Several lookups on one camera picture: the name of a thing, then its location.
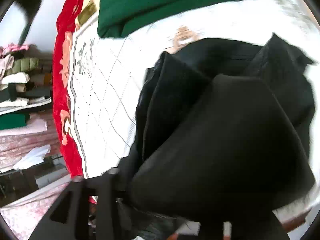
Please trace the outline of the black jacket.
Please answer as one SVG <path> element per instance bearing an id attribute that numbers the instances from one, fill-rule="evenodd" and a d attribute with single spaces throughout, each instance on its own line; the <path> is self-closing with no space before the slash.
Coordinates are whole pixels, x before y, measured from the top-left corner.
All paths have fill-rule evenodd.
<path id="1" fill-rule="evenodd" d="M 123 201 L 199 223 L 283 207 L 315 183 L 308 163 L 312 59 L 273 35 L 263 46 L 205 38 L 161 53 L 119 164 Z"/>

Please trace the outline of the shelf with folded clothes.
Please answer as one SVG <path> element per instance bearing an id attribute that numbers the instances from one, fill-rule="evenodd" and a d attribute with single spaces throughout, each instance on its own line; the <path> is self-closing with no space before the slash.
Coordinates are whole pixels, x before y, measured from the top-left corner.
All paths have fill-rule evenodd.
<path id="1" fill-rule="evenodd" d="M 26 129 L 36 114 L 52 108 L 53 64 L 34 57 L 31 46 L 1 47 L 1 133 Z"/>

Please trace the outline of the white quilted bed sheet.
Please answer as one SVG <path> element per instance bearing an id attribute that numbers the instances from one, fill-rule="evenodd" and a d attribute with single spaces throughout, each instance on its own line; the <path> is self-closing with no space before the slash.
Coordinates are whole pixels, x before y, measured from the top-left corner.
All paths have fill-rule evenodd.
<path id="1" fill-rule="evenodd" d="M 176 53 L 190 43 L 220 38 L 265 45 L 273 35 L 312 59 L 305 69 L 315 102 L 310 124 L 308 163 L 315 183 L 306 196 L 274 210 L 281 222 L 319 204 L 319 29 L 301 0 L 238 0 L 180 12 L 148 24 L 124 38 L 100 38 L 97 10 L 80 13 L 73 34 L 67 83 L 71 135 L 84 178 L 119 169 L 116 199 L 122 198 L 119 164 L 136 136 L 136 107 L 148 70 L 161 53 Z"/>

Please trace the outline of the red floral blanket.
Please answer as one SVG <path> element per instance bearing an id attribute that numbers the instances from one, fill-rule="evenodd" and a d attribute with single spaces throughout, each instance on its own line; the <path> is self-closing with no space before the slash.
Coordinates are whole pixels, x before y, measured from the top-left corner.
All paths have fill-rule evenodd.
<path id="1" fill-rule="evenodd" d="M 88 0 L 66 0 L 56 21 L 57 36 L 53 52 L 53 118 L 60 142 L 60 152 L 71 177 L 82 176 L 82 160 L 71 136 L 71 100 L 67 92 L 69 56 L 73 33 L 80 28 L 76 18 Z"/>

